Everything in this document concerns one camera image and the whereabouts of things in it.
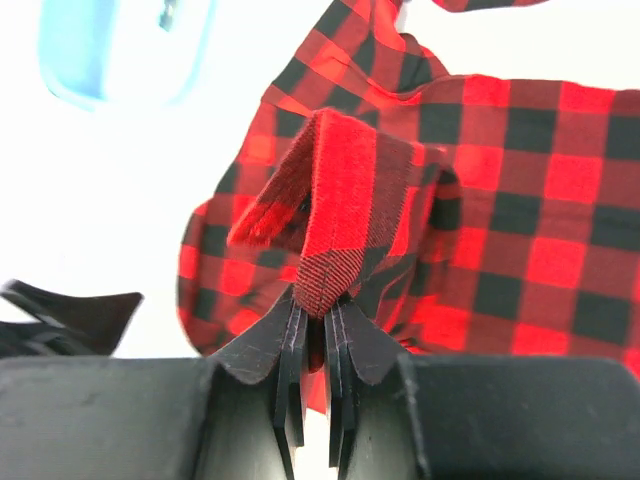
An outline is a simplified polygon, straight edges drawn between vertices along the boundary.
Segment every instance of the red plaid shirt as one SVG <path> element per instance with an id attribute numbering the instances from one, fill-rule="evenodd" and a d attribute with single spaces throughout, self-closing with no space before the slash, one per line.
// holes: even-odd
<path id="1" fill-rule="evenodd" d="M 212 353 L 294 282 L 312 315 L 348 291 L 417 352 L 640 373 L 640 92 L 451 76 L 397 33 L 400 3 L 335 0 L 267 88 L 187 228 L 189 338 Z"/>

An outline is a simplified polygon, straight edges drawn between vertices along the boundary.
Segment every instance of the buffalo check fabric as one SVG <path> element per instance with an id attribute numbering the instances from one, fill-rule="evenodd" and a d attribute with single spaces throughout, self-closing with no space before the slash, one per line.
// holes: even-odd
<path id="1" fill-rule="evenodd" d="M 640 374 L 640 92 L 449 75 L 395 30 L 400 3 L 334 1 L 267 88 L 187 227 L 192 343 L 214 352 L 294 283 L 316 316 L 350 292 L 415 352 Z"/>

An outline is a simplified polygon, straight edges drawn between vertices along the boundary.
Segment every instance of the black plastic part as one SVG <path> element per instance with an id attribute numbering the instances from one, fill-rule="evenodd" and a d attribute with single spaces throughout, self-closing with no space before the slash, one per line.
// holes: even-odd
<path id="1" fill-rule="evenodd" d="M 357 406 L 354 428 L 331 412 L 341 479 L 640 478 L 640 386 L 617 362 L 411 355 L 349 300 L 325 323 L 345 332 L 329 353 L 347 346 L 332 400 Z"/>
<path id="2" fill-rule="evenodd" d="M 0 361 L 0 480 L 293 480 L 305 321 L 288 290 L 208 358 Z"/>
<path id="3" fill-rule="evenodd" d="M 25 345 L 23 350 L 32 352 L 32 355 L 111 355 L 142 301 L 142 295 L 137 292 L 72 297 L 19 280 L 6 283 L 0 289 L 0 297 L 47 326 L 22 327 L 0 323 L 4 331 L 12 330 L 23 341 L 28 341 L 29 345 Z M 35 338 L 32 330 L 34 335 L 45 332 L 47 335 Z"/>

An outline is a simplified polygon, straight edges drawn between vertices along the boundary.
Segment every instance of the white background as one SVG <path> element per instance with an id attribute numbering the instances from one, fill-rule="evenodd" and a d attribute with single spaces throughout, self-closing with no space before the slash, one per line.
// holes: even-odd
<path id="1" fill-rule="evenodd" d="M 185 102 L 88 114 L 40 79 L 39 0 L 0 0 L 0 281 L 68 295 L 141 291 L 145 301 L 118 356 L 195 355 L 175 315 L 184 226 L 234 158 L 264 89 L 328 4 L 218 0 L 205 68 Z M 550 0 L 462 15 L 412 0 L 399 23 L 451 73 L 623 89 L 640 88 L 638 18 L 637 0 Z M 136 41 L 134 25 L 123 16 L 122 38 Z M 128 70 L 144 74 L 145 49 L 119 51 L 112 93 L 135 98 L 126 89 L 141 82 L 124 80 Z M 22 321 L 4 304 L 0 318 Z M 298 478 L 331 478 L 323 417 L 308 419 Z"/>

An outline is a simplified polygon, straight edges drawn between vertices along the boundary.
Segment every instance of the light blue object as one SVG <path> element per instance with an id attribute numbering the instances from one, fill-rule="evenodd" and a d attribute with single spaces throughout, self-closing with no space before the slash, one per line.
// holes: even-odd
<path id="1" fill-rule="evenodd" d="M 173 103 L 197 78 L 214 10 L 215 0 L 43 0 L 42 78 L 85 109 Z"/>

